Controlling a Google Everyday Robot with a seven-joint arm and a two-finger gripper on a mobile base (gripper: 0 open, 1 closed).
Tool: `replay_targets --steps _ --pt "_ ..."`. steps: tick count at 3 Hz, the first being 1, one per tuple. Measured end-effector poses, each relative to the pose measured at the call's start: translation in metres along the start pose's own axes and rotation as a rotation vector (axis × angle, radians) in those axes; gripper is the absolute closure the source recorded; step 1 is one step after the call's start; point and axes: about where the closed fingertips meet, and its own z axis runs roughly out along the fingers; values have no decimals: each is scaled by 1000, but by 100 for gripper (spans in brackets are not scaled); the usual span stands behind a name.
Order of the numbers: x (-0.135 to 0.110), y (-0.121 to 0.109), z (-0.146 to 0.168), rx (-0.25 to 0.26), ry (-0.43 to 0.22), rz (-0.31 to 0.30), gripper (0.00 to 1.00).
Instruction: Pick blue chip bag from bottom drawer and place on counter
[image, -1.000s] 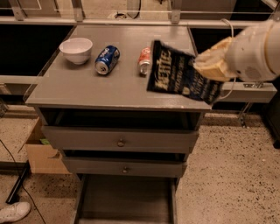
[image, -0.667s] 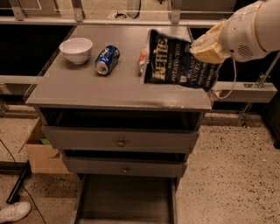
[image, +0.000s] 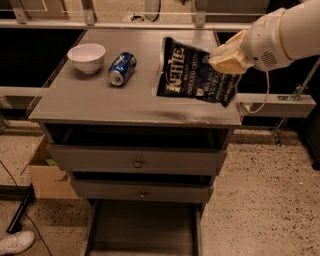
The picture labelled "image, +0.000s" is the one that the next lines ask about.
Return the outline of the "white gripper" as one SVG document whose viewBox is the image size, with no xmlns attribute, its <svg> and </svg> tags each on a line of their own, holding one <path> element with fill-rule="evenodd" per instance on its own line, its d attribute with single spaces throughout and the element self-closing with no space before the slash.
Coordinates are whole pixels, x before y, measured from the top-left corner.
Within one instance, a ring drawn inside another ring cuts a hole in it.
<svg viewBox="0 0 320 256">
<path fill-rule="evenodd" d="M 271 71 L 289 66 L 281 39 L 281 22 L 285 8 L 266 14 L 247 30 L 243 29 L 220 45 L 210 58 L 209 64 L 219 73 L 244 74 L 253 67 Z"/>
</svg>

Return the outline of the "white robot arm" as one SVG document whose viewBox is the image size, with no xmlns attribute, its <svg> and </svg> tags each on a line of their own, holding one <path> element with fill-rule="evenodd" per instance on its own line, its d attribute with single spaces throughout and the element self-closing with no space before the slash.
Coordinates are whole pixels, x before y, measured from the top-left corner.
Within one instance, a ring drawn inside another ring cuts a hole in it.
<svg viewBox="0 0 320 256">
<path fill-rule="evenodd" d="M 224 74 L 253 67 L 272 71 L 320 54 L 320 0 L 305 0 L 260 17 L 210 53 L 209 64 Z"/>
</svg>

